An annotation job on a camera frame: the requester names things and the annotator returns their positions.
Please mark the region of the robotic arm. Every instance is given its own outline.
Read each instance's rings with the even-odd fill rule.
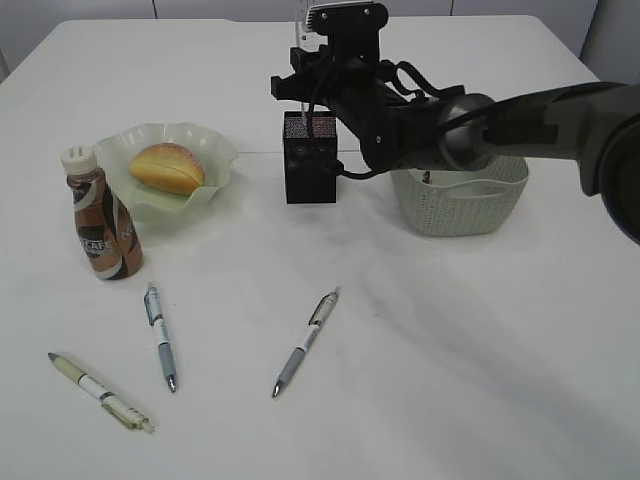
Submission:
[[[411,64],[380,60],[387,20],[373,2],[311,8],[307,28],[328,45],[292,48],[295,73],[271,79],[276,99],[308,103],[310,112],[323,105],[359,139],[370,171],[338,164],[337,175],[480,170],[496,155],[574,159],[584,193],[601,193],[614,221],[640,243],[640,85],[597,82],[501,102],[462,86],[440,90]],[[403,85],[398,71],[419,88]]]

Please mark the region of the white wall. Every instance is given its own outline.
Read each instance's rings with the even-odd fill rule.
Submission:
[[[64,20],[153,17],[151,0],[0,0],[0,49],[13,70]]]
[[[453,0],[381,0],[393,16],[449,15]],[[291,21],[298,0],[156,0],[158,18]]]
[[[640,83],[640,0],[600,0],[582,60],[601,80]]]

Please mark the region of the plastic basket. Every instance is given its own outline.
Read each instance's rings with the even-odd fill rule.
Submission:
[[[478,172],[397,170],[391,179],[406,222],[424,235],[493,232],[515,207],[529,178],[522,157],[497,157]]]

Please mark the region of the pen grip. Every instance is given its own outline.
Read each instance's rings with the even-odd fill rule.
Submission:
[[[282,372],[280,372],[278,380],[284,382],[285,384],[289,383],[289,381],[293,378],[293,375],[296,373],[296,370],[298,370],[298,367],[302,363],[304,355],[304,350],[302,350],[300,347],[295,348],[293,352],[291,352],[291,356],[289,357],[289,360],[287,360],[287,363],[282,369]]]
[[[158,345],[158,354],[160,355],[160,364],[162,365],[162,374],[164,378],[169,375],[176,374],[176,366],[173,363],[173,352],[171,351],[171,345],[168,343],[161,343]]]

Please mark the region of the ballpoint pen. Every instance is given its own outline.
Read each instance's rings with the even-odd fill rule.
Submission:
[[[49,353],[49,360],[65,377],[78,384],[80,388],[98,400],[107,412],[129,430],[144,430],[147,433],[153,433],[153,425],[151,425],[146,416],[127,405],[113,392],[104,388],[98,381],[91,378],[65,357],[56,353]]]
[[[309,326],[307,327],[307,332],[304,336],[304,339],[302,340],[302,342],[300,342],[300,345],[293,349],[289,360],[280,372],[280,375],[278,375],[276,384],[273,387],[273,392],[271,393],[272,398],[277,397],[278,394],[280,394],[282,390],[284,390],[287,385],[289,385],[289,382],[291,382],[291,379],[298,370],[298,367],[302,363],[302,360],[304,360],[307,351],[309,350],[309,348],[311,348],[311,345],[313,345],[313,342],[318,336],[318,332],[322,328],[322,325],[331,314],[331,311],[338,301],[339,296],[340,287],[337,287],[333,292],[322,297],[322,300],[320,300],[320,303],[318,303],[318,306],[316,307],[313,315],[311,315],[311,319],[309,320]]]
[[[162,305],[160,304],[160,295],[158,289],[153,283],[149,283],[149,288],[144,296],[144,306],[147,309],[147,317],[149,317],[149,325],[153,327],[158,342],[158,354],[160,355],[160,364],[162,365],[162,374],[164,375],[169,390],[176,393],[178,388],[176,366],[173,363],[173,352],[169,343],[169,334],[167,333],[167,321],[162,315]]]

